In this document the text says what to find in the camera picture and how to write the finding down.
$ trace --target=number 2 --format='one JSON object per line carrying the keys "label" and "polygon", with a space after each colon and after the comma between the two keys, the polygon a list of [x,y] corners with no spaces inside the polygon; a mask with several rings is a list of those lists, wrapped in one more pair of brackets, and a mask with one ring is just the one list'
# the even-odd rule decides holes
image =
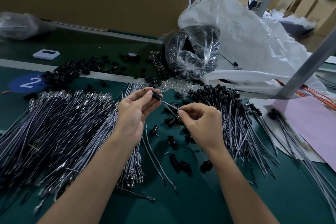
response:
{"label": "number 2", "polygon": [[32,88],[33,86],[28,86],[30,84],[34,84],[34,83],[38,83],[40,82],[42,79],[39,78],[39,77],[34,77],[34,78],[30,78],[30,80],[36,80],[35,82],[28,82],[28,83],[25,83],[25,84],[22,84],[20,85],[20,87],[24,87],[24,88]]}

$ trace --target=pink paper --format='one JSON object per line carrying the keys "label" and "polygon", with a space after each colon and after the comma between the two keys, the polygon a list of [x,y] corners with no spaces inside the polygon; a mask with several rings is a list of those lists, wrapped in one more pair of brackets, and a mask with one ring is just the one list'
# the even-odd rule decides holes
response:
{"label": "pink paper", "polygon": [[270,100],[288,122],[336,172],[336,114],[315,97]]}

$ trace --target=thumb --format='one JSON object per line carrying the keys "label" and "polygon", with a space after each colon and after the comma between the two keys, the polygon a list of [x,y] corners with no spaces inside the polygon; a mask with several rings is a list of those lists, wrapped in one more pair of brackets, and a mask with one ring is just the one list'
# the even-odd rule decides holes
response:
{"label": "thumb", "polygon": [[149,90],[145,95],[143,95],[140,99],[134,101],[133,103],[136,107],[142,108],[145,106],[145,104],[148,104],[150,102],[152,97],[153,97],[153,91]]}
{"label": "thumb", "polygon": [[183,110],[178,110],[177,111],[178,116],[180,117],[180,119],[183,121],[183,123],[185,124],[185,126],[188,128],[189,126],[192,125],[192,123],[194,122],[193,119],[191,119],[191,117]]}

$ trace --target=workbench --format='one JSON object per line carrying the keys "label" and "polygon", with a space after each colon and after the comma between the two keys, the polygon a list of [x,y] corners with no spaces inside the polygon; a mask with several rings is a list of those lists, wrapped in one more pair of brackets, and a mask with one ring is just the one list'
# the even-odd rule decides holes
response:
{"label": "workbench", "polygon": [[[133,75],[133,71],[140,75],[141,67],[146,67],[146,76],[157,77],[156,69],[153,65],[145,63],[145,57],[148,56],[149,50],[160,48],[160,46],[150,43],[64,29],[57,29],[52,34],[23,42],[5,40],[0,42],[0,59],[12,61],[0,64],[0,78],[2,78],[0,91],[9,90],[10,87],[17,89],[18,87],[13,86],[14,83],[17,83],[17,86],[20,83],[28,83],[30,77],[42,75],[45,70],[48,70],[47,68],[50,68],[49,66],[63,65],[67,59],[76,60],[83,57],[109,55],[111,60],[115,59],[121,64],[118,56],[120,53],[127,52],[136,52],[141,55],[140,63],[125,64],[128,66],[127,71],[130,76]],[[52,61],[34,59],[32,54],[41,49],[59,51],[61,56]],[[107,87],[101,87],[99,74],[92,73],[90,78],[79,77],[70,84],[70,87],[72,90],[80,90],[84,89],[87,84],[91,84],[95,90],[110,92],[117,96],[124,88],[125,81],[133,79],[126,76],[118,76],[118,82],[105,79]],[[41,89],[44,83],[41,81],[33,86],[33,90]],[[9,128],[28,108],[28,102],[23,100],[23,95],[26,93],[16,93],[15,91],[20,90],[0,94],[0,130]],[[252,96],[241,93],[241,96],[258,98],[260,95],[254,94]],[[164,93],[164,100],[168,103],[181,102],[173,90]],[[232,223],[215,170],[212,169],[205,174],[199,170],[203,161],[208,160],[207,156],[197,145],[187,145],[180,127],[169,128],[164,123],[164,119],[169,115],[163,109],[164,106],[161,106],[155,110],[146,120],[146,125],[148,129],[153,128],[154,125],[159,126],[157,132],[159,137],[150,137],[150,144],[166,174],[178,189],[178,195],[170,184],[166,186],[162,184],[161,178],[141,144],[142,169],[146,176],[144,182],[135,184],[132,190],[152,196],[156,201],[151,202],[134,197],[128,192],[114,191],[100,223]],[[256,122],[254,122],[254,129],[273,153],[266,133]],[[174,136],[178,143],[178,150],[173,150],[168,144],[167,137],[169,135]],[[165,155],[167,151],[174,153],[178,160],[182,159],[188,162],[192,169],[192,175],[187,175],[184,172],[177,173],[169,162],[169,156]],[[279,222],[333,223],[329,206],[308,172],[303,167],[296,167],[293,159],[281,151],[279,151],[277,159],[280,162],[279,167],[270,163],[276,179],[269,174],[264,177],[257,163],[252,163],[258,185],[258,187],[252,187]],[[316,163],[316,165],[336,186],[334,171],[327,164]],[[248,180],[252,179],[249,166],[244,165],[242,168],[240,162],[239,167]],[[41,201],[37,196],[38,191],[39,188],[35,190],[22,188],[15,193],[7,194],[2,191],[0,195],[0,223],[36,223],[53,203],[52,198],[49,197],[40,211],[33,214],[35,206]]]}

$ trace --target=display screen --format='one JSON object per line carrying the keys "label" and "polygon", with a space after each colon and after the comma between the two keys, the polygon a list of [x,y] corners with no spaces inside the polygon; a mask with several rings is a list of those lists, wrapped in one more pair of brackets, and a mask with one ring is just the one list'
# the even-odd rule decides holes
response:
{"label": "display screen", "polygon": [[56,52],[51,52],[51,51],[42,51],[42,53],[55,54]]}

